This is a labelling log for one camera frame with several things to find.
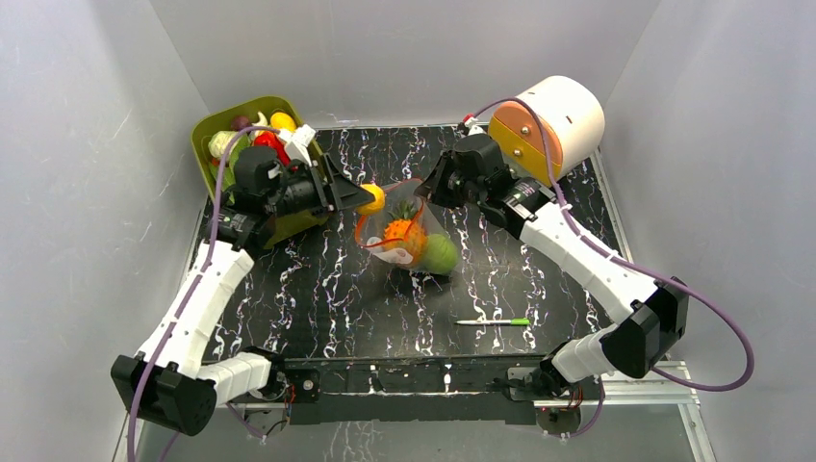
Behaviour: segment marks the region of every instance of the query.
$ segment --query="toy fruit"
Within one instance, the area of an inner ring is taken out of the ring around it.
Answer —
[[[280,111],[273,114],[272,117],[269,118],[269,126],[279,130],[289,130],[290,132],[297,130],[297,124],[294,123],[294,119],[290,115]]]
[[[230,130],[237,132],[248,127],[249,125],[252,125],[252,122],[249,121],[249,117],[246,115],[236,115],[230,122]]]
[[[459,249],[453,241],[444,234],[428,236],[425,256],[422,265],[425,270],[434,274],[448,274],[459,263]]]
[[[417,214],[417,206],[412,200],[402,200],[396,204],[396,207],[391,211],[393,220],[388,223],[383,235],[383,241],[389,239],[398,239],[392,243],[384,244],[386,250],[401,247],[414,257],[414,261],[418,262],[422,259],[422,254],[425,252],[425,245],[428,238],[425,236],[425,229],[422,228],[419,220],[414,221],[414,215]]]
[[[372,183],[360,185],[361,188],[374,195],[374,201],[366,205],[357,207],[357,213],[360,215],[373,215],[381,211],[385,207],[385,193],[382,189]]]

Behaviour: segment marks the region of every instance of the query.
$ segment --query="white cylindrical container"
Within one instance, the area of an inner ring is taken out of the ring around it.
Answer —
[[[552,76],[523,91],[545,128],[544,141],[532,115],[515,102],[500,105],[488,132],[514,164],[550,186],[545,149],[555,179],[583,162],[595,150],[605,121],[598,99],[573,79]]]

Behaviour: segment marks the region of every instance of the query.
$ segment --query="green plastic basket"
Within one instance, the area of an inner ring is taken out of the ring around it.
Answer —
[[[303,120],[298,115],[289,101],[280,96],[261,96],[260,98],[247,101],[238,106],[225,109],[220,113],[215,113],[204,117],[195,125],[190,134],[190,142],[192,149],[195,152],[195,159],[198,162],[198,167],[201,170],[201,176],[204,178],[204,183],[207,185],[207,191],[210,193],[210,198],[215,198],[216,192],[216,168],[212,168],[212,156],[210,156],[207,144],[210,138],[221,130],[229,130],[230,122],[235,116],[247,116],[250,120],[255,120],[258,113],[264,113],[269,118],[272,113],[283,111],[292,116],[294,122],[299,127],[303,125]],[[309,155],[312,159],[317,160],[323,153],[320,151],[320,146],[314,141],[309,145]],[[326,223],[328,217],[318,218],[308,211],[297,214],[280,217],[275,222],[275,234],[267,242],[265,248],[271,248],[273,245],[288,239],[295,234]]]

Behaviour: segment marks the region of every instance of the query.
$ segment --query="red bell pepper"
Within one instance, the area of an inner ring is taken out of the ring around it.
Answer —
[[[252,142],[253,146],[268,146],[278,153],[278,160],[281,161],[283,167],[287,167],[292,160],[286,155],[286,148],[283,143],[278,140],[272,132],[264,132],[255,138]]]

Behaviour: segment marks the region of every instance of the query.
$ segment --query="pen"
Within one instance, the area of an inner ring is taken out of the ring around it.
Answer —
[[[530,325],[530,320],[516,318],[514,320],[484,320],[484,321],[457,321],[459,325]]]

